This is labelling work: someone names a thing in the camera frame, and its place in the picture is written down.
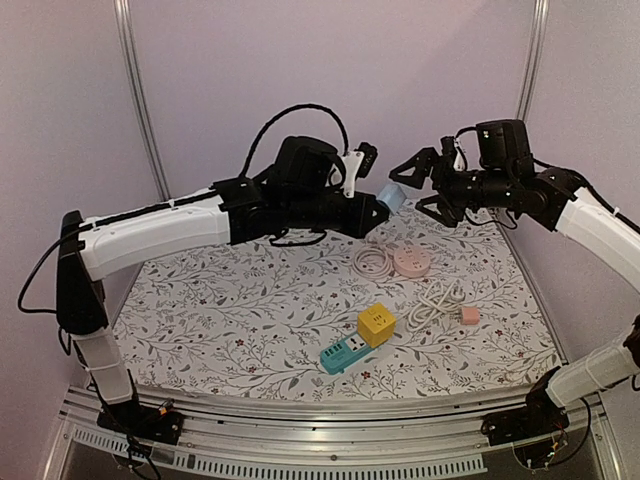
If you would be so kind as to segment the blue charger cube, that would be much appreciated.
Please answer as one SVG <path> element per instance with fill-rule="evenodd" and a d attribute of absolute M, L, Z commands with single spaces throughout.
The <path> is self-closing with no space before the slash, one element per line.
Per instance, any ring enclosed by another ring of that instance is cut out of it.
<path fill-rule="evenodd" d="M 388 183 L 377 194 L 376 200 L 395 215 L 407 199 L 406 193 L 397 183 Z"/>

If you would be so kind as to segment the yellow cube socket adapter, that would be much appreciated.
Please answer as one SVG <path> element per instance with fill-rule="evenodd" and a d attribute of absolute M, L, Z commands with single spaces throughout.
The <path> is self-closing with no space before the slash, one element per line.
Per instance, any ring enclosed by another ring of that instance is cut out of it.
<path fill-rule="evenodd" d="M 371 348 L 388 341 L 395 326 L 396 317 L 382 303 L 376 303 L 358 314 L 357 333 Z"/>

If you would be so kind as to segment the teal power strip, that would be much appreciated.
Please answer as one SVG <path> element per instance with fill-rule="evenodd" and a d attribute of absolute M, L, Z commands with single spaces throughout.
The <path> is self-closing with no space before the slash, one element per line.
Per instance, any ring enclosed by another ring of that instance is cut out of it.
<path fill-rule="evenodd" d="M 371 347 L 357 331 L 353 331 L 325 348 L 319 355 L 320 364 L 329 375 L 344 374 L 381 347 L 382 345 Z"/>

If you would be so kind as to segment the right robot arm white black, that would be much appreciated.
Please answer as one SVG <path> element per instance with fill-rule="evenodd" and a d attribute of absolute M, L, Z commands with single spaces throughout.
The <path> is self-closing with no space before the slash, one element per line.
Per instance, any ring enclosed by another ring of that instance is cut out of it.
<path fill-rule="evenodd" d="M 471 127 L 477 136 L 480 166 L 470 170 L 456 162 L 456 136 L 441 147 L 423 148 L 391 170 L 391 180 L 433 195 L 418 211 L 447 227 L 468 212 L 500 208 L 515 217 L 527 215 L 551 232 L 586 248 L 631 287 L 639 286 L 639 228 L 597 193 L 580 173 L 535 159 L 526 125 L 519 119 L 485 121 Z M 537 436 L 572 402 L 611 388 L 639 373 L 639 328 L 633 326 L 610 343 L 576 362 L 545 374 L 526 397 L 517 427 Z"/>

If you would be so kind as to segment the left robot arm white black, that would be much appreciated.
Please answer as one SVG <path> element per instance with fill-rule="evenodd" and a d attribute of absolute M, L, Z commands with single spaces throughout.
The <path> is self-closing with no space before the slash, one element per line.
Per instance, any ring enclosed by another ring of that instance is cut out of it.
<path fill-rule="evenodd" d="M 191 195 L 110 217 L 67 213 L 56 268 L 56 317 L 71 335 L 111 419 L 128 434 L 148 426 L 136 399 L 104 307 L 100 282 L 112 273 L 176 252 L 237 245 L 263 237 L 275 243 L 291 229 L 335 231 L 364 238 L 389 210 L 356 182 L 377 158 L 363 142 L 338 153 L 307 136 L 289 136 L 273 165 L 254 178 L 240 175 Z"/>

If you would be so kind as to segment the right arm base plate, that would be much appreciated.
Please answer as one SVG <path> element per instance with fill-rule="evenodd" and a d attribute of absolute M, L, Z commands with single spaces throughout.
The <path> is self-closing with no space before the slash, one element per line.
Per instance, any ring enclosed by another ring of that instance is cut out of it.
<path fill-rule="evenodd" d="M 550 434 L 569 425 L 563 409 L 554 404 L 532 404 L 485 415 L 480 432 L 491 446 L 496 446 Z"/>

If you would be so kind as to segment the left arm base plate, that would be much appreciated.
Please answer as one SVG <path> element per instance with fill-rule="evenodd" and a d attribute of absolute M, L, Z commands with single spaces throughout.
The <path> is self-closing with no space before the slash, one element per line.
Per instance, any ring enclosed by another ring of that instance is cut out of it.
<path fill-rule="evenodd" d="M 137 399 L 102 407 L 97 425 L 103 429 L 168 445 L 177 445 L 185 417 L 167 399 L 160 406 L 145 406 Z"/>

